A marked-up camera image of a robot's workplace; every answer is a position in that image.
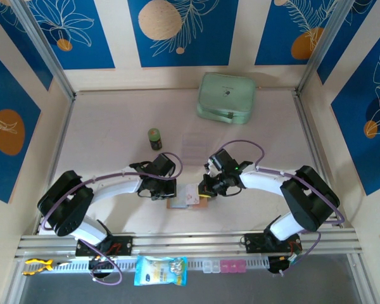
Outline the white floral card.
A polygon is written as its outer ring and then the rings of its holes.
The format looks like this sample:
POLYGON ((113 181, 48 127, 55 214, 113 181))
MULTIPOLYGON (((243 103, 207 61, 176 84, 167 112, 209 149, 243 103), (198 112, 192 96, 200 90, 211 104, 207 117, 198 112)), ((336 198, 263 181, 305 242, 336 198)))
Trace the white floral card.
POLYGON ((185 190, 185 203, 187 207, 193 207, 200 203, 200 197, 198 194, 197 184, 188 184, 184 188, 185 190))

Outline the tan leather card holder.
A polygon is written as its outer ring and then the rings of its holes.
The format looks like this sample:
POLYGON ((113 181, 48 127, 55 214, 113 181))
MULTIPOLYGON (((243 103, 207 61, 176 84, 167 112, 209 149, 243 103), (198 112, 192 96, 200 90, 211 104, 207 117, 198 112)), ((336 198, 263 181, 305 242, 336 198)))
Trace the tan leather card holder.
POLYGON ((185 203, 185 186, 187 184, 178 184, 177 185, 177 196, 175 198, 170 198, 167 200, 168 209, 205 209, 208 208, 208 199, 200 198, 200 203, 193 207, 187 207, 185 203))

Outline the green labelled bottle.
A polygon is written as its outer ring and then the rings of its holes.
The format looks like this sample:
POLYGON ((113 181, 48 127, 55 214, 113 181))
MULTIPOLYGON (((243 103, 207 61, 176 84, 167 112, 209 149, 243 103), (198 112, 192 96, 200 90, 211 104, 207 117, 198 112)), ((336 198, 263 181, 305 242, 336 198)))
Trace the green labelled bottle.
POLYGON ((151 128, 148 130, 148 139, 152 150, 158 151, 162 149, 161 134, 157 128, 151 128))

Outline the clear pill box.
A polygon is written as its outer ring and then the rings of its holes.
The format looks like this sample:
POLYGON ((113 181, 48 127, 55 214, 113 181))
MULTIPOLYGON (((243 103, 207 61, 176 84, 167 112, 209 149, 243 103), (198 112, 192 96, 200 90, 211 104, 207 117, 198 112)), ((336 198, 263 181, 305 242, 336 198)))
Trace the clear pill box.
POLYGON ((204 274, 219 274, 220 261, 219 260, 204 260, 202 263, 202 271, 204 274))

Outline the pink pill box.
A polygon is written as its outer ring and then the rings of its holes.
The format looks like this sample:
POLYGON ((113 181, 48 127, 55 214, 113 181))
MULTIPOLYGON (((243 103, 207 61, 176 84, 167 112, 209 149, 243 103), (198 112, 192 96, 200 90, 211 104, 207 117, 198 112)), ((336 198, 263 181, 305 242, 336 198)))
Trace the pink pill box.
POLYGON ((245 260, 221 260, 220 272, 223 274, 236 274, 246 272, 245 260))

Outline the blue snack packet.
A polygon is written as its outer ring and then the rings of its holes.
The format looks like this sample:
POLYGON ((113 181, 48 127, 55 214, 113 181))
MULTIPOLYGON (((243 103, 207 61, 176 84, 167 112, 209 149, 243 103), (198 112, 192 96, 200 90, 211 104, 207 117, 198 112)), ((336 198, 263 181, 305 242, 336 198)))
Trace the blue snack packet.
POLYGON ((187 258, 138 256, 134 275, 135 286, 187 284, 187 258))

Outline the mint green zipper pouch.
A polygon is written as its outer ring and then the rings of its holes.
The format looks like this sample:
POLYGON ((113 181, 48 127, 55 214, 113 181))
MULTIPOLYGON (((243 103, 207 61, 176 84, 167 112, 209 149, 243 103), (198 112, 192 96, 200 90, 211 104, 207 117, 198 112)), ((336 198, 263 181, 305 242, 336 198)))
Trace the mint green zipper pouch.
POLYGON ((197 115, 227 124, 246 124, 255 104, 256 84, 247 77, 204 74, 198 91, 197 115))

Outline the yellow black pliers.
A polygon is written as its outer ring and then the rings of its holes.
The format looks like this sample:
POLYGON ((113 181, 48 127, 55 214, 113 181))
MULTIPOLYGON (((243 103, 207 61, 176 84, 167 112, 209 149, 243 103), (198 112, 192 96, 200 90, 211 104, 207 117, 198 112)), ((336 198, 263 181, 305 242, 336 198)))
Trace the yellow black pliers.
POLYGON ((43 260, 40 258, 30 258, 24 262, 26 269, 22 272, 24 276, 34 276, 40 272, 53 271, 56 267, 70 264, 69 261, 55 262, 53 259, 43 260))

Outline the long aluminium base rail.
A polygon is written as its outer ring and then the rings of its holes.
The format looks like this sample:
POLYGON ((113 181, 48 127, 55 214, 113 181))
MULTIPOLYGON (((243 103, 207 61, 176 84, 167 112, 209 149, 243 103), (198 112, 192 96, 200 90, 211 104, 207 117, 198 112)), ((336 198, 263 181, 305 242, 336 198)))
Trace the long aluminium base rail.
MULTIPOLYGON (((321 229, 321 239, 311 251, 321 254, 359 254, 362 246, 353 228, 321 229)), ((118 237, 132 237, 132 255, 161 257, 230 257, 246 256, 241 244, 244 231, 237 232, 189 232, 134 234, 121 233, 118 237)), ((18 243, 15 258, 72 257, 77 241, 73 236, 55 235, 22 236, 18 243)))

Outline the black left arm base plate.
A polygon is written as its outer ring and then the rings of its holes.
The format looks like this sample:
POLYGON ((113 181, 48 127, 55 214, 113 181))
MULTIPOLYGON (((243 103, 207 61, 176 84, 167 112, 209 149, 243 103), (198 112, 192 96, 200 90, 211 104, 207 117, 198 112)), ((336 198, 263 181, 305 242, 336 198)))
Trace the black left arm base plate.
MULTIPOLYGON (((95 248, 108 256, 131 256, 132 243, 132 236, 108 236, 95 248)), ((81 240, 78 241, 75 249, 76 257, 93 257, 94 255, 98 255, 98 253, 90 249, 81 240)))

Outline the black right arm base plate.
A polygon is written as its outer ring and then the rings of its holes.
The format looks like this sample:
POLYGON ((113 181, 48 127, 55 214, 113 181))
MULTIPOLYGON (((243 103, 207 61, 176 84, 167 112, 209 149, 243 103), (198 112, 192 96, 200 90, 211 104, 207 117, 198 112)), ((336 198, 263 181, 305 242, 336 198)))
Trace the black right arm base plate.
POLYGON ((247 253, 300 253, 300 236, 293 234, 280 241, 271 233, 247 233, 243 236, 247 253))

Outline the aluminium side rail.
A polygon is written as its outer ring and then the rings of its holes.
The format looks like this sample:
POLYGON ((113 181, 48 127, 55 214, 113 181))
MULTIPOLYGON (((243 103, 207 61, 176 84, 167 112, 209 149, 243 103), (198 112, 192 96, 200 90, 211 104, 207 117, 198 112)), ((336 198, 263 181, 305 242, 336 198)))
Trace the aluminium side rail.
MULTIPOLYGON (((49 171, 49 177, 47 178, 47 182, 46 182, 44 190, 42 192, 43 194, 45 194, 49 190, 49 188, 51 187, 51 185, 52 185, 52 183, 54 181, 55 173, 56 173, 56 170, 57 170, 57 167, 58 167, 58 163, 59 163, 59 160, 60 160, 60 156, 61 156, 61 151, 63 149, 63 145, 64 145, 64 142, 65 142, 68 126, 69 126, 69 123, 70 123, 70 119, 72 117, 72 113, 73 113, 73 108, 74 108, 74 105, 75 105, 76 97, 77 97, 76 95, 73 97, 72 102, 70 103, 70 106, 68 107, 67 115, 66 115, 65 121, 63 122, 63 125, 62 125, 62 129, 61 129, 61 133, 60 133, 60 138, 59 138, 59 140, 58 140, 58 142, 56 144, 56 149, 55 149, 54 156, 53 156, 53 159, 52 159, 52 162, 51 162, 51 168, 50 168, 50 171, 49 171)), ((35 219, 34 219, 34 226, 32 228, 32 234, 33 235, 37 235, 39 233, 41 222, 42 222, 42 214, 38 210, 37 213, 36 213, 35 219)))
POLYGON ((327 174, 324 150, 319 137, 319 133, 314 123, 314 119, 308 108, 303 104, 303 101, 300 98, 300 93, 296 89, 292 90, 291 93, 293 95, 293 100, 300 119, 301 127, 303 129, 313 160, 313 167, 324 179, 325 183, 331 187, 331 181, 329 180, 329 176, 327 174))

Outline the aluminium corner post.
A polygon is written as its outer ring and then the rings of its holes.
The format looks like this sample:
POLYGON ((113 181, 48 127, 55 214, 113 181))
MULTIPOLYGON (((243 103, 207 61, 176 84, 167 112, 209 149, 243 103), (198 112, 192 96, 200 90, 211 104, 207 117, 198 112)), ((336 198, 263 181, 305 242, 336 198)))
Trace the aluminium corner post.
POLYGON ((313 74, 317 71, 319 65, 324 59, 324 56, 327 54, 346 16, 352 8, 354 1, 355 0, 338 0, 336 3, 335 10, 331 14, 320 40, 307 63, 303 76, 296 87, 296 94, 298 97, 301 96, 313 74))
POLYGON ((41 30, 27 3, 24 0, 9 1, 11 3, 12 10, 15 12, 15 15, 25 29, 28 37, 34 44, 34 47, 44 60, 50 72, 53 74, 65 96, 71 103, 73 103, 75 100, 75 91, 67 79, 59 60, 50 46, 50 43, 48 43, 44 32, 41 30))

